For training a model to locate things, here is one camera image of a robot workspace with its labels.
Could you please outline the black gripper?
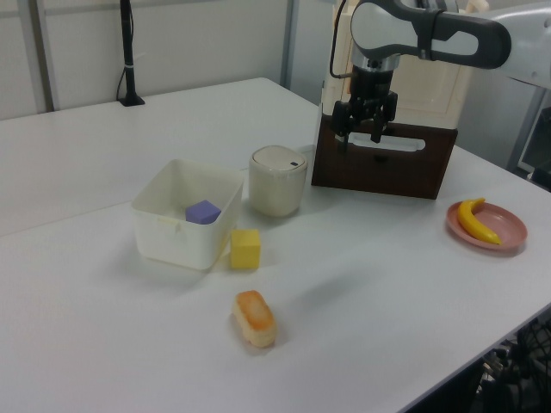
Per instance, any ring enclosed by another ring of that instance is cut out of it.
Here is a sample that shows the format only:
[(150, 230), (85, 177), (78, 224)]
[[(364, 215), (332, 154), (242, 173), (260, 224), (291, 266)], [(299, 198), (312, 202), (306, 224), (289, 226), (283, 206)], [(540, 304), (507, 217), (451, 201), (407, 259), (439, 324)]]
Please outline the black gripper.
[(350, 79), (349, 102), (337, 101), (331, 116), (331, 130), (340, 147), (347, 147), (354, 127), (352, 114), (374, 114), (371, 140), (379, 144), (387, 123), (393, 121), (398, 95), (390, 90), (393, 71), (354, 68)]

